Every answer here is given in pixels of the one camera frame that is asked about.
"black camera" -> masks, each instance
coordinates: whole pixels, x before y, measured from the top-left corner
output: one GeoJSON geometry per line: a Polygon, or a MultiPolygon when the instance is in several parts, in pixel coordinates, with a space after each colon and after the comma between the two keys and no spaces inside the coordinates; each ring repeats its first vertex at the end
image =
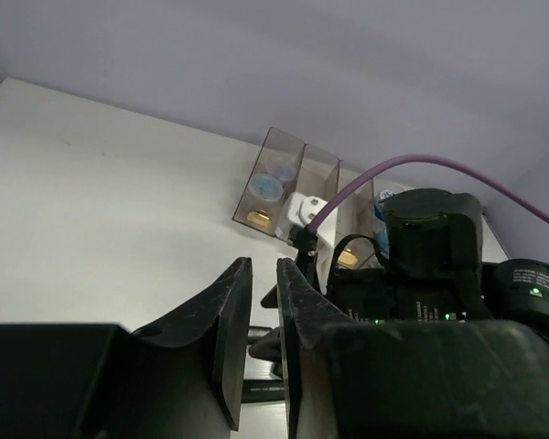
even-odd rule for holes
{"type": "Polygon", "coordinates": [[[415,189],[387,198],[384,216],[390,253],[379,255],[383,268],[331,270],[327,298],[341,311],[375,325],[507,319],[549,344],[549,264],[482,263],[476,198],[415,189]]]}

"gold metal part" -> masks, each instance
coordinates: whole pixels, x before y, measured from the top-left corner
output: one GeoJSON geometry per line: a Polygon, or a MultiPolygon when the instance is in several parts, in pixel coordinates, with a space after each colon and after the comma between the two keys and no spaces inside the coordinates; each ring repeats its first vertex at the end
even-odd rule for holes
{"type": "Polygon", "coordinates": [[[338,263],[345,268],[351,268],[358,263],[358,257],[350,249],[345,249],[339,255],[338,263]]]}
{"type": "Polygon", "coordinates": [[[268,227],[271,219],[264,210],[253,210],[249,212],[246,219],[260,227],[268,227]]]}

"white plastic part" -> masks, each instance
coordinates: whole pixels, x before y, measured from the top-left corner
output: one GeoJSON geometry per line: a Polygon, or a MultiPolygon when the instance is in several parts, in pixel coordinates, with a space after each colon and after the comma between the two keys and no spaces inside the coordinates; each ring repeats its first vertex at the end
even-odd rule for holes
{"type": "MultiPolygon", "coordinates": [[[[276,225],[274,233],[282,240],[288,241],[289,233],[293,226],[305,227],[328,204],[319,197],[308,197],[299,192],[293,192],[283,206],[283,211],[276,225]]],[[[326,293],[328,285],[329,268],[331,258],[336,246],[336,225],[338,222],[338,210],[333,211],[321,223],[318,228],[318,259],[316,271],[318,273],[319,289],[326,293]]]]}

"black plastic housing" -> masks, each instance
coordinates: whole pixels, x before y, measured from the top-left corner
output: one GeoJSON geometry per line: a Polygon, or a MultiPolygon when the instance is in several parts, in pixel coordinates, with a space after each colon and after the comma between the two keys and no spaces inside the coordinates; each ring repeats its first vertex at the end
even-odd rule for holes
{"type": "Polygon", "coordinates": [[[0,325],[0,439],[226,439],[242,398],[252,264],[132,335],[0,325]]]}
{"type": "Polygon", "coordinates": [[[549,343],[549,264],[530,259],[484,263],[481,284],[496,318],[521,322],[549,343]]]}
{"type": "Polygon", "coordinates": [[[277,265],[291,439],[549,438],[549,347],[508,321],[356,323],[277,265]]]}
{"type": "Polygon", "coordinates": [[[450,278],[481,264],[481,205],[470,194],[423,188],[384,201],[389,269],[415,279],[450,278]]]}

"blue object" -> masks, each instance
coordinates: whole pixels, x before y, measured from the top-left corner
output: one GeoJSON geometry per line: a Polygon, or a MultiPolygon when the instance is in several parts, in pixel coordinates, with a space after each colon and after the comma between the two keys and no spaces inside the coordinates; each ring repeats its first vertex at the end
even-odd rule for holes
{"type": "Polygon", "coordinates": [[[385,258],[389,255],[389,244],[386,222],[384,222],[384,201],[393,195],[394,192],[385,189],[374,197],[374,239],[378,242],[378,249],[385,258]]]}
{"type": "Polygon", "coordinates": [[[275,203],[283,196],[283,185],[268,174],[254,174],[248,182],[248,192],[267,203],[275,203]]]}
{"type": "Polygon", "coordinates": [[[283,185],[292,181],[296,176],[296,166],[281,157],[268,161],[265,169],[269,175],[279,180],[283,185]]]}

